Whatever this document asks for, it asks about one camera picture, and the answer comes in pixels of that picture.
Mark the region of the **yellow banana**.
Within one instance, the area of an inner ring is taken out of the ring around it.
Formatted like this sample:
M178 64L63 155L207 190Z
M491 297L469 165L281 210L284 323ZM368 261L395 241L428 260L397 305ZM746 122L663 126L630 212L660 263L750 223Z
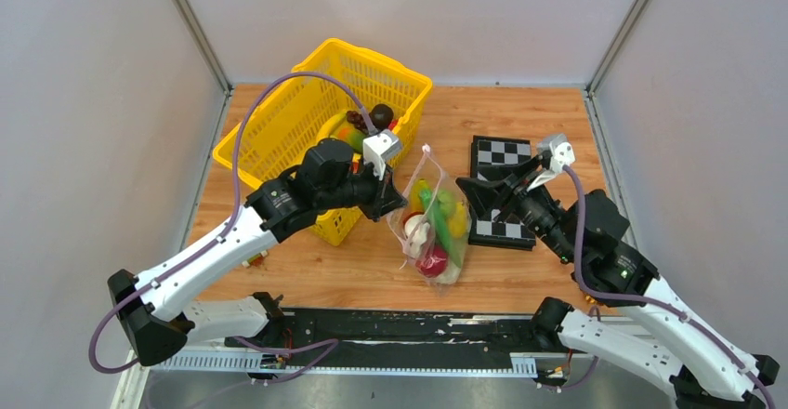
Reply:
M432 188L424 179L418 179L409 192L409 206L414 212L424 212L432 200Z
M322 139L330 138L333 133L342 125L347 122L347 113L346 112L338 112L332 115L325 123L321 126L320 130L318 131L315 141L319 142Z

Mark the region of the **green vegetable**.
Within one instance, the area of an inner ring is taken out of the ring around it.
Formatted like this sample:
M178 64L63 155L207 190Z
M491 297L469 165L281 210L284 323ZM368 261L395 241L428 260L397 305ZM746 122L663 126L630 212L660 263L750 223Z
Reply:
M441 189L436 194L438 209L445 218L451 218L456 210L457 199L452 191Z

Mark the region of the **yellow bell pepper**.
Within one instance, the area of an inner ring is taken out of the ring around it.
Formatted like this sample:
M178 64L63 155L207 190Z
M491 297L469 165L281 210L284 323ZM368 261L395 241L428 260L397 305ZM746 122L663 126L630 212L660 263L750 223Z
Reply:
M454 239L466 238L469 227L469 213L463 202L456 202L454 211L447 217L449 233Z

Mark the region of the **white oyster mushroom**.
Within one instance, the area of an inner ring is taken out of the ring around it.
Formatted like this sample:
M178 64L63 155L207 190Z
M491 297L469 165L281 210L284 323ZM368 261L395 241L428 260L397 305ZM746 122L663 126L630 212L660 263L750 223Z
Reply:
M404 253L411 258L419 258L429 242L431 225L424 213L414 213L403 223L405 235Z

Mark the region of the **green cucumber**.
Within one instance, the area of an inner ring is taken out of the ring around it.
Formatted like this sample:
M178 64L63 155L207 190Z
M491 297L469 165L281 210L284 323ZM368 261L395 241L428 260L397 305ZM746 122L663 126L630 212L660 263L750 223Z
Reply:
M461 257L457 246L454 244L454 238L449 233L447 218L445 218L438 209L438 203L436 202L437 192L432 192L432 200L425 209L425 214L427 215L428 222L436 232L439 243L448 254L448 257Z

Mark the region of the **clear zip top bag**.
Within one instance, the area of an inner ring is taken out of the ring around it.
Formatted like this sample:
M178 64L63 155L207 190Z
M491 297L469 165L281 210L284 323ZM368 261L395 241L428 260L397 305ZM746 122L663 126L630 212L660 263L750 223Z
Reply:
M443 291L464 268L471 226L467 199L427 144L403 195L407 205L387 216L404 255L401 265Z

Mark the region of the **green lettuce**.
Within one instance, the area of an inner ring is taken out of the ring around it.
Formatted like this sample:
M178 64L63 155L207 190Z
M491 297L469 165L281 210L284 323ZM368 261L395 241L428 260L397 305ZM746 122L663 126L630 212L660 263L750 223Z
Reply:
M441 285L455 284L464 266L463 257L448 257L447 267L437 278L436 283Z

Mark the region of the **red yellow apple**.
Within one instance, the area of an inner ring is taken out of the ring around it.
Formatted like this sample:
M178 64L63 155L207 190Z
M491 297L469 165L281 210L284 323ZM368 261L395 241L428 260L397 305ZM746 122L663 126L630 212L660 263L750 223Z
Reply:
M434 245L430 252L415 262L415 267L423 276L436 278L447 270L448 264L446 251L440 245Z

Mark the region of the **yellow plastic basket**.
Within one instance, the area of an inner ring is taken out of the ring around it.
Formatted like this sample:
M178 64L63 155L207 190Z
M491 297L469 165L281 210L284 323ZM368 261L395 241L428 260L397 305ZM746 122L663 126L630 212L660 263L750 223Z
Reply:
M366 108L389 106L402 144L390 161L397 168L414 145L433 82L402 63L361 46L329 38L294 66L300 77L285 81L213 149L213 158L231 168L235 139L242 130L238 178L251 189L301 162L324 134L321 129L358 102Z

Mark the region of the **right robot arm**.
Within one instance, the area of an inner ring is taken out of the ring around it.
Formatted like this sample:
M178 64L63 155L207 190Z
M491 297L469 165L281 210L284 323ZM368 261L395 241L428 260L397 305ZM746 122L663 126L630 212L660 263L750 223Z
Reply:
M618 310L650 333L650 341L608 327L556 297L531 320L541 350L562 346L594 355L649 381L679 408L772 408L780 372L766 354L737 348L693 311L658 269L624 240L628 220L604 191L574 181L575 204L564 208L546 188L555 172L531 159L494 165L457 185L478 214L517 217L597 303Z

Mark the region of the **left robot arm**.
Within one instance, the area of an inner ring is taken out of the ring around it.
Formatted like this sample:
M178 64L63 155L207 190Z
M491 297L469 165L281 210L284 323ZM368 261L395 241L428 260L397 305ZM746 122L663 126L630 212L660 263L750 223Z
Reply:
M362 142L359 162L345 141L322 139L300 164L265 181L230 217L161 264L134 274L119 270L107 281L113 314L137 362L162 363L190 343L251 337L277 345L284 321L269 295L233 301L196 301L209 285L257 254L316 223L329 210L358 208L370 220L405 207L389 161L402 144L390 131Z

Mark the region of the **black white checkerboard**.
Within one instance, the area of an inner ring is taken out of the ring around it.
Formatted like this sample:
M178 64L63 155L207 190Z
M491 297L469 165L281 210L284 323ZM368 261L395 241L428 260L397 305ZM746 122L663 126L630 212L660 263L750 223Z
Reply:
M527 139L475 135L470 145L469 173L472 177L483 178L479 172L481 166L515 165L530 157L531 145ZM487 219L479 218L473 210L470 214L469 244L524 251L534 249L535 237L514 214L506 219L499 218L495 209Z

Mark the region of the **orange green mango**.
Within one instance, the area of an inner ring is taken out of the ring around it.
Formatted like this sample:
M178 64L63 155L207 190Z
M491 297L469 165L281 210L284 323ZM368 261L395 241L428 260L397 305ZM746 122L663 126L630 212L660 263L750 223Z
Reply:
M346 142L355 153L363 152L363 140L366 135L354 125L344 123L335 131L335 137Z

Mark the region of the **dark avocado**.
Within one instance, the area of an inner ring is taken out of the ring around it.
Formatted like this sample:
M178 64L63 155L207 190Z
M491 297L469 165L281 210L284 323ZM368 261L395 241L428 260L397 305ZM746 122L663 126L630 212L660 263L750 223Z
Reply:
M369 116L372 124L378 130L388 129L395 118L393 110L387 104L383 103L373 106L369 111Z

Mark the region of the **dark red grapes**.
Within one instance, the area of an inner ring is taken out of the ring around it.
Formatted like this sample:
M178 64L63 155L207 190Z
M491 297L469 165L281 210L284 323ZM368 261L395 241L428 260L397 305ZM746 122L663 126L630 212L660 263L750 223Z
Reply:
M363 113L358 111L348 110L346 111L345 118L348 125L362 132L362 134L369 134L368 127L366 125L366 122L364 121Z

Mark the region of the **red green toy car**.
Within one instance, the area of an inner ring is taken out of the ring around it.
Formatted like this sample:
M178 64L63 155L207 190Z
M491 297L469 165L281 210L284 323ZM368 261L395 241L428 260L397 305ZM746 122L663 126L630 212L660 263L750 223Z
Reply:
M268 256L267 251L262 251L257 253L256 255L244 260L242 265L245 268L259 268L263 265L265 258Z

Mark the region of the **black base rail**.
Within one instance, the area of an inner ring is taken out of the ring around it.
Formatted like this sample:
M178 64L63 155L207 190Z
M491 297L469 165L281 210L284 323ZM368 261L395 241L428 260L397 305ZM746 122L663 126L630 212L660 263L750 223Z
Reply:
M290 308L249 338L259 347L298 350L326 339L337 346L321 367L363 371L443 369L470 374L512 368L524 354L563 365L572 352L539 335L529 314Z

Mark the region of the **aluminium frame base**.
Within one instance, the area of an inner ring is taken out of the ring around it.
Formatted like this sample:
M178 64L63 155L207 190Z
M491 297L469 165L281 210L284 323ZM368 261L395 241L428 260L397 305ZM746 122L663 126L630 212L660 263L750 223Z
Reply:
M283 382L310 370L403 376L517 376L571 389L571 359L590 354L649 381L679 408L707 393L655 336L642 339L549 297L527 314L282 309L257 293L196 301L164 322L148 308L120 320L144 367L239 370Z

